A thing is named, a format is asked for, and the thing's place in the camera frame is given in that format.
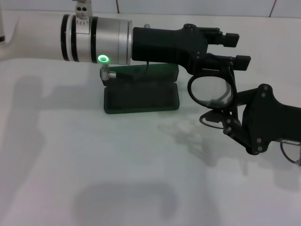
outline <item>green led light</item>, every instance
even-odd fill
[[[109,58],[106,55],[100,55],[98,57],[98,60],[102,63],[107,63],[109,61]]]

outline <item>white wall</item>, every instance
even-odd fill
[[[301,17],[301,0],[277,0],[272,17]]]
[[[72,0],[1,0],[4,9],[74,11]],[[117,13],[116,0],[92,0],[93,12]]]
[[[274,0],[118,0],[120,13],[269,16]]]

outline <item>silver cylindrical joint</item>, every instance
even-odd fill
[[[132,21],[128,20],[91,17],[84,26],[74,15],[64,17],[61,35],[63,57],[76,62],[129,65],[132,32]]]

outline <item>dark green holder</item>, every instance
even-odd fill
[[[116,78],[103,81],[107,114],[174,111],[180,107],[174,64],[111,67]]]

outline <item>black ring band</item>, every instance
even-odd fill
[[[79,58],[77,56],[77,47],[76,47],[76,16],[73,16],[71,23],[71,52],[72,57],[75,62],[79,62]]]
[[[66,30],[67,30],[67,22],[68,22],[69,14],[65,14],[62,20],[61,26],[61,47],[62,47],[62,55],[64,60],[69,61],[67,54],[67,45],[66,45]]]
[[[91,59],[92,63],[97,64],[96,56],[96,29],[97,29],[98,17],[94,16],[91,23]]]

